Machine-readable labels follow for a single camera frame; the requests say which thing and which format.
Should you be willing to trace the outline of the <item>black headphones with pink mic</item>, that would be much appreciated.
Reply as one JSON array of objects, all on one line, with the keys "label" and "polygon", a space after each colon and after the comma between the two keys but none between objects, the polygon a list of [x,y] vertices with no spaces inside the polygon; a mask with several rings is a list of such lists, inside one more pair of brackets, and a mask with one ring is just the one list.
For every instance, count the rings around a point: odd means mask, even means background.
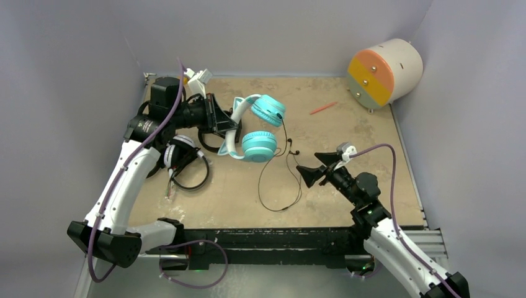
[{"label": "black headphones with pink mic", "polygon": [[[235,130],[234,143],[237,145],[241,139],[241,132],[243,130],[243,121],[240,120]],[[197,136],[202,148],[209,152],[217,153],[225,140],[226,132],[212,132],[210,129],[198,129]]]}]

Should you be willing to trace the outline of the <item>black wired earbuds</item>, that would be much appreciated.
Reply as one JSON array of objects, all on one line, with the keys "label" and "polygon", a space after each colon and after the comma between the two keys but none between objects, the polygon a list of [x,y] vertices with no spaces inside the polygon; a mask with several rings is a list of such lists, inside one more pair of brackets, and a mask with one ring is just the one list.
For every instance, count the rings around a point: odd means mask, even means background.
[{"label": "black wired earbuds", "polygon": [[[299,177],[299,175],[296,174],[296,171],[292,168],[292,166],[299,165],[296,157],[300,154],[300,151],[292,149],[293,140],[291,137],[288,136],[284,116],[278,113],[277,117],[282,124],[283,135],[285,137],[285,146],[283,148],[277,147],[277,151],[274,153],[273,157],[269,161],[267,161],[266,164],[263,166],[257,182],[257,195],[259,203],[265,210],[274,213],[286,212],[287,210],[291,209],[300,202],[301,197],[303,195],[301,178]],[[264,177],[264,172],[270,163],[274,164],[274,168],[271,168],[270,171],[270,184],[268,186],[263,186],[264,191],[262,193],[262,178]],[[285,200],[285,202],[288,202],[288,198],[283,198],[282,190],[280,190],[281,187],[284,187],[285,195],[287,195],[287,187],[289,187],[289,184],[287,183],[292,183],[293,187],[295,188],[295,190],[292,193],[294,198],[291,201],[291,203],[285,205],[284,207],[269,207],[265,203],[265,199],[275,199],[275,202],[278,204],[280,202],[283,202],[283,199]]]}]

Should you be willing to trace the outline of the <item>white and black headphones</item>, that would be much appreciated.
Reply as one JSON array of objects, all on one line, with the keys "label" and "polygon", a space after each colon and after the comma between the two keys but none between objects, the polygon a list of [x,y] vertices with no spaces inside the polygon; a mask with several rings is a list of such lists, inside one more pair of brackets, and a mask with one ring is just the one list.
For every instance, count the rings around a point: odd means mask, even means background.
[{"label": "white and black headphones", "polygon": [[[205,164],[206,174],[202,182],[195,186],[183,186],[176,178],[193,161],[201,159]],[[175,185],[184,191],[196,191],[204,187],[210,177],[210,162],[200,147],[188,136],[176,134],[167,144],[163,154],[163,163],[167,168],[168,183],[166,199],[171,198],[172,186]]]}]

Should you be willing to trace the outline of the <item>teal cat ear headphones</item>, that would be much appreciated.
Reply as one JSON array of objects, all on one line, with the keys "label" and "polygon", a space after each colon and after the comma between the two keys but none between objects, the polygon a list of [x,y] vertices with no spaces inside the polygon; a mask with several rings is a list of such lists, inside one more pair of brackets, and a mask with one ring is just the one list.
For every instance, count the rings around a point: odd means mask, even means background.
[{"label": "teal cat ear headphones", "polygon": [[241,124],[244,116],[249,113],[251,116],[248,119],[248,126],[240,139],[240,144],[235,141],[237,130],[227,130],[217,155],[253,163],[265,163],[271,160],[278,145],[272,127],[282,126],[285,112],[285,105],[267,94],[235,97],[230,119],[234,124]]}]

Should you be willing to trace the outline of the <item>black headphones with cable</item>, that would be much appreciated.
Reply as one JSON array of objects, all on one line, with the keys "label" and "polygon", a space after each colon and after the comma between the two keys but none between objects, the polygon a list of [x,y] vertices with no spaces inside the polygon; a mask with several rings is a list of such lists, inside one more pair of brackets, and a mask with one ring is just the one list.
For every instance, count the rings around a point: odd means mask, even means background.
[{"label": "black headphones with cable", "polygon": [[160,156],[157,162],[155,163],[155,165],[153,166],[152,170],[150,170],[149,173],[147,174],[146,178],[148,179],[154,176],[159,170],[162,170],[164,167],[165,167],[164,158],[163,156]]}]

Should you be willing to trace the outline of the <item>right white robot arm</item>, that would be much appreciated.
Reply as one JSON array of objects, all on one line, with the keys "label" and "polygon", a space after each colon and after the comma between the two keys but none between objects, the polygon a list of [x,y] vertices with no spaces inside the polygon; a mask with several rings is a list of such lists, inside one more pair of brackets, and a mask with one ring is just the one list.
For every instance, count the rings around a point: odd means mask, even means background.
[{"label": "right white robot arm", "polygon": [[419,248],[398,225],[394,214],[380,202],[378,178],[368,172],[353,176],[337,152],[315,153],[317,168],[296,166],[307,187],[330,184],[354,209],[355,232],[348,236],[350,248],[370,253],[405,288],[411,297],[470,297],[468,281],[450,273]]}]

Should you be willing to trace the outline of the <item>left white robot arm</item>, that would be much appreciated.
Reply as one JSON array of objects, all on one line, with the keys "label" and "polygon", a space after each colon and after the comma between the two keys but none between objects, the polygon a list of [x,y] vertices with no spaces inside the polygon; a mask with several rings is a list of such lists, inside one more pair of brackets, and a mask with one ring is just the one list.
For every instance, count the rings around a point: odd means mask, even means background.
[{"label": "left white robot arm", "polygon": [[219,107],[205,89],[206,71],[183,78],[156,78],[150,97],[127,126],[119,159],[96,204],[81,221],[70,223],[67,234],[86,254],[88,266],[95,260],[111,267],[127,268],[140,254],[163,247],[168,253],[183,250],[183,224],[160,218],[139,227],[128,224],[132,208],[147,178],[168,170],[169,183],[191,162],[205,155],[180,129],[197,128],[202,133],[224,137],[239,132],[232,112]]}]

